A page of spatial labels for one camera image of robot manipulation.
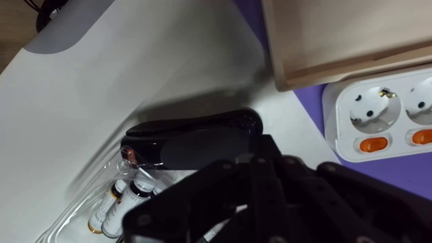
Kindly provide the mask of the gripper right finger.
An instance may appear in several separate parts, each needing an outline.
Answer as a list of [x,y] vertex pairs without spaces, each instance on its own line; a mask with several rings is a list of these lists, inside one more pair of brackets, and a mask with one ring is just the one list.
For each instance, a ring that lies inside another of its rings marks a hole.
[[333,162],[315,170],[271,135],[280,209],[269,243],[432,243],[432,200]]

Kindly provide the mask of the purple mat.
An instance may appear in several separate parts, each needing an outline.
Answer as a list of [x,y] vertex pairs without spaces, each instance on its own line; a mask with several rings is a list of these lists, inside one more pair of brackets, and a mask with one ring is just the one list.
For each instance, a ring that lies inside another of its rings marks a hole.
[[271,134],[280,151],[304,159],[316,168],[324,161],[341,163],[386,183],[432,199],[432,152],[390,159],[352,163],[341,159],[324,138],[321,95],[325,85],[278,92],[266,88],[269,96],[257,101],[264,132]]

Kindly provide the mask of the white power strip orange switches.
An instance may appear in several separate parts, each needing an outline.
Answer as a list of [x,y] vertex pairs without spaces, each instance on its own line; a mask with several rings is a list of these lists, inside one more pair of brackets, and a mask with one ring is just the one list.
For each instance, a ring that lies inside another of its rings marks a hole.
[[344,161],[432,152],[432,65],[330,83],[322,110],[325,139]]

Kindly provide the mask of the grey rounded pad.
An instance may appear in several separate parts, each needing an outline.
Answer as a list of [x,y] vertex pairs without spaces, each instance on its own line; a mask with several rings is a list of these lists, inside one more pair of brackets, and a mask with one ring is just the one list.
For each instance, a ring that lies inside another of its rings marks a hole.
[[24,46],[35,54],[55,54],[71,48],[90,30],[114,0],[45,0],[41,14],[48,15],[64,4],[59,13]]

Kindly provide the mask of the small bottle with white label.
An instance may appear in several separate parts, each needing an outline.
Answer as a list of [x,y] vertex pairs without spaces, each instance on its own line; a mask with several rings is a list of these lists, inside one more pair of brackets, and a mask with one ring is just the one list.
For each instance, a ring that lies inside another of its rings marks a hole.
[[127,212],[150,199],[154,184],[149,180],[133,180],[102,223],[102,233],[108,238],[119,238],[123,234],[122,221]]

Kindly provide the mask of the light wooden box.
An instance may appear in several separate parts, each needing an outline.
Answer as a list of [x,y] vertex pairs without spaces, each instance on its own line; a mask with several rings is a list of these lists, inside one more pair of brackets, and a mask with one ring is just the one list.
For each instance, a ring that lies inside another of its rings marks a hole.
[[432,63],[432,0],[261,0],[284,92]]

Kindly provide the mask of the black stapler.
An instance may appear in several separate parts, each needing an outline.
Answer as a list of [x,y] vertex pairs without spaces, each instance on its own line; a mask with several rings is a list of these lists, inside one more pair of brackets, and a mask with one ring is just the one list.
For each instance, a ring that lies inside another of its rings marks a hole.
[[215,161],[249,153],[249,141],[263,134],[253,109],[183,119],[151,120],[128,129],[123,158],[151,170],[199,170]]

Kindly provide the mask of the clear plastic tray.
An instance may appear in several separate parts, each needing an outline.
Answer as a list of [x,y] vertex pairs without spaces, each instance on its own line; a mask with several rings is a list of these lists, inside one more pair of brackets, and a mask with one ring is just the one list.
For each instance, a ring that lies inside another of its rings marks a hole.
[[36,243],[122,243],[123,234],[112,239],[103,233],[92,233],[87,226],[89,218],[113,183],[124,180],[128,184],[126,190],[133,180],[149,180],[155,186],[151,192],[151,195],[155,196],[194,173],[193,170],[151,170],[135,167],[131,161],[123,158],[124,154],[125,150],[120,148],[99,165],[99,171],[90,175],[88,184]]

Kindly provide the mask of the small bottle with gold base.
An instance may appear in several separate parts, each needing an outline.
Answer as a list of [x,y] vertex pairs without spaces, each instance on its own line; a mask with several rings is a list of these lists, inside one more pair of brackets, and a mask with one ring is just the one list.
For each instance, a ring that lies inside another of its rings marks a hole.
[[123,195],[123,192],[128,184],[124,180],[117,180],[113,183],[105,193],[99,206],[89,218],[87,226],[88,229],[94,234],[102,233],[102,224],[107,217],[108,211],[114,203]]

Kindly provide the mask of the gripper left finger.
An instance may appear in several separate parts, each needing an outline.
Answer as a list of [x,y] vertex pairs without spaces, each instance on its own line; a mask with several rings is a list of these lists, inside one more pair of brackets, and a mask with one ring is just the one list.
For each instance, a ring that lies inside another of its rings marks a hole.
[[219,243],[284,243],[284,195],[273,138],[252,138],[251,153],[219,160],[128,212],[125,243],[195,243],[230,219]]

